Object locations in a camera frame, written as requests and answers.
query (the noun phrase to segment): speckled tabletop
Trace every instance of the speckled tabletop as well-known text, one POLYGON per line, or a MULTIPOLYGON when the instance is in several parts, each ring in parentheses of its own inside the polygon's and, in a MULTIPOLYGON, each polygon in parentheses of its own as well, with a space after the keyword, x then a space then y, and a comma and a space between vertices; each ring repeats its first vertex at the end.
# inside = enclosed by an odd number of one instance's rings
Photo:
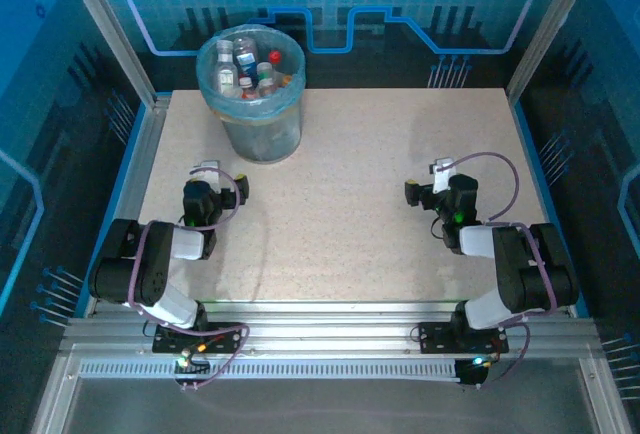
MULTIPOLYGON (((141 222, 176 222, 188 171, 217 159, 247 174, 251 197, 208 261, 172 261, 171 282, 199 300, 457 300, 495 287, 491 260, 456 256, 410 208, 404 181, 432 182, 429 164, 493 150, 510 157, 520 196, 505 220, 544 216, 500 89, 307 90, 297 151, 272 165, 240 159, 198 91, 173 93, 141 222)), ((478 179, 478 215, 513 192, 498 159, 460 166, 478 179)))

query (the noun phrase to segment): bottle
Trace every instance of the bottle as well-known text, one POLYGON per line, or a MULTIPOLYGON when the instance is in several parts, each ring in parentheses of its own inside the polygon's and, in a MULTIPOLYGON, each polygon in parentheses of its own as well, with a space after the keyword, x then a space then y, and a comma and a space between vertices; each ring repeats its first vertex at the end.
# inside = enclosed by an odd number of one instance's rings
POLYGON ((240 87, 242 88, 243 99, 258 99, 258 91, 253 88, 253 82, 249 77, 240 78, 240 87))
POLYGON ((261 62, 258 64, 258 82, 263 79, 271 79, 273 80, 273 66, 271 66, 270 62, 261 62))
POLYGON ((218 62, 214 70, 214 86, 223 96, 235 97, 238 87, 238 68, 233 63, 233 42, 221 39, 216 43, 216 48, 218 62))
POLYGON ((258 82, 258 47, 251 37, 238 37, 233 41, 233 53, 240 65, 240 70, 254 82, 258 82))
POLYGON ((278 88, 271 78, 262 79, 258 83, 258 93, 260 94, 260 97, 269 96, 276 92, 277 89, 278 88))
POLYGON ((280 51, 273 50, 269 53, 269 62, 273 66, 273 80, 278 87, 284 87, 282 80, 284 74, 278 70, 278 65, 282 62, 282 54, 280 51))

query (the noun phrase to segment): glass panel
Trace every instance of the glass panel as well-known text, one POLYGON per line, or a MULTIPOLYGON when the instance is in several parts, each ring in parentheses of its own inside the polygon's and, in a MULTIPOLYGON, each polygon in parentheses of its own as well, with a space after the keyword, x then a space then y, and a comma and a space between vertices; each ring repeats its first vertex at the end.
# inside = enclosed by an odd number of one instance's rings
MULTIPOLYGON (((629 332, 634 343, 640 336, 638 85, 640 0, 577 0, 521 99, 590 314, 604 340, 629 332)), ((620 360, 614 367, 636 364, 620 360)), ((637 370, 626 372, 631 379, 620 387, 635 384, 637 370)), ((621 392, 637 396, 637 390, 621 392)))
POLYGON ((549 1, 110 0, 158 90, 197 88, 199 47, 246 22, 300 42, 308 87, 503 86, 549 1))
POLYGON ((139 101, 81 0, 0 0, 0 17, 0 432, 9 433, 29 430, 139 101))

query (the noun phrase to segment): trash can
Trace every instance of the trash can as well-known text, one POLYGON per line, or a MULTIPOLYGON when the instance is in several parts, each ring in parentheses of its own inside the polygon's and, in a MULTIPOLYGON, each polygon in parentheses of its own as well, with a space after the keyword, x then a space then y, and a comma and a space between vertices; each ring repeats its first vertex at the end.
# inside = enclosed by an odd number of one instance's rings
POLYGON ((305 59, 296 41, 266 26, 246 24, 220 31, 198 53, 196 72, 200 91, 207 105, 220 118, 233 149, 249 161, 272 163, 291 155, 301 136, 302 92, 306 84, 305 59), (214 88, 217 62, 216 42, 251 37, 258 57, 267 60, 272 50, 282 53, 278 72, 291 75, 291 81, 275 93, 259 99, 225 97, 214 88))

